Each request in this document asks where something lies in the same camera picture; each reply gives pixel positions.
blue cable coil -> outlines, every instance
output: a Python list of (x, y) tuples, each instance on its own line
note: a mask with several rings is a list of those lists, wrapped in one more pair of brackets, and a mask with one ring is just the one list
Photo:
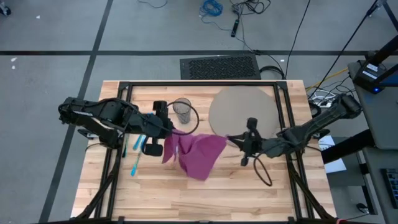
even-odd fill
[(223, 5), (216, 0), (206, 0), (203, 2), (200, 11), (205, 14), (204, 16), (219, 16), (223, 13)]

round cardboard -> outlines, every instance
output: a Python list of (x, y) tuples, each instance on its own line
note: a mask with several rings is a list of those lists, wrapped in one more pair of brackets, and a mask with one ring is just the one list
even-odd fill
[(233, 136), (248, 131), (248, 118), (256, 118), (262, 138), (271, 138), (278, 124), (275, 101), (254, 86), (230, 86), (221, 90), (210, 105), (209, 122), (219, 136)]

gray floor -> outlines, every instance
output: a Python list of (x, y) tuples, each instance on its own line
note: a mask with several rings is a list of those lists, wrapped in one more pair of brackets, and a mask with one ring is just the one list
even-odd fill
[[(228, 0), (216, 21), (230, 28), (235, 20)], [(0, 50), (91, 50), (107, 0), (9, 1), (13, 10), (0, 17)], [(244, 18), (245, 39), (252, 49), (290, 50), (307, 0), (273, 1), (260, 16)], [(295, 50), (341, 50), (372, 0), (312, 1)], [(136, 1), (114, 0), (100, 50), (241, 50), (240, 41), (198, 16), (201, 1), (169, 0), (162, 9)], [(398, 15), (398, 2), (390, 1)], [(348, 50), (376, 50), (397, 34), (381, 9), (366, 20)], [(179, 59), (201, 56), (98, 56), (85, 98), (97, 100), (103, 80), (178, 80)], [(285, 55), (275, 55), (283, 68)], [(337, 72), (361, 57), (341, 57)], [(292, 56), (289, 79), (309, 86), (324, 76), (335, 56)], [(58, 120), (57, 106), (77, 96), (89, 56), (0, 56), (0, 223), (37, 222), (49, 190), (67, 127)], [(274, 65), (257, 56), (259, 65)], [(391, 57), (398, 62), (398, 57)], [(327, 81), (342, 80), (346, 74)], [(262, 79), (279, 78), (264, 72)], [(351, 81), (346, 86), (352, 87)], [(367, 128), (363, 116), (330, 126), (333, 135), (351, 136)], [(75, 197), (87, 141), (73, 136), (50, 220), (66, 220)], [(332, 188), (341, 218), (360, 215), (354, 205), (363, 195), (349, 188)], [(382, 222), (380, 217), (361, 221)]]

white paper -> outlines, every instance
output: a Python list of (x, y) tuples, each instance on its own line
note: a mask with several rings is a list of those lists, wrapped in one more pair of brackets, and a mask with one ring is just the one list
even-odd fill
[[(335, 145), (335, 142), (333, 141), (333, 138), (331, 136), (325, 136), (319, 140), (319, 147), (321, 151), (328, 149), (329, 147), (332, 147)], [(339, 172), (339, 171), (344, 171), (347, 170), (346, 166), (344, 165), (344, 162), (342, 159), (338, 159), (333, 162), (329, 162), (328, 164), (325, 164), (325, 170), (327, 174), (330, 174), (332, 172)]]

small black device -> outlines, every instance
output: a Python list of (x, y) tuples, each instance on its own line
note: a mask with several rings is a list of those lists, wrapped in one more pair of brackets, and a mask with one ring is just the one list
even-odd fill
[(235, 23), (234, 23), (234, 27), (232, 28), (232, 31), (231, 31), (231, 37), (236, 36), (236, 30), (238, 29), (238, 25), (239, 25), (239, 19), (236, 19)]
[(398, 209), (398, 169), (381, 169), (394, 209)]
[(350, 70), (353, 83), (373, 94), (380, 93), (385, 87), (398, 86), (398, 64), (387, 70), (381, 63), (398, 49), (398, 35), (374, 55), (366, 60), (358, 60), (360, 68)]

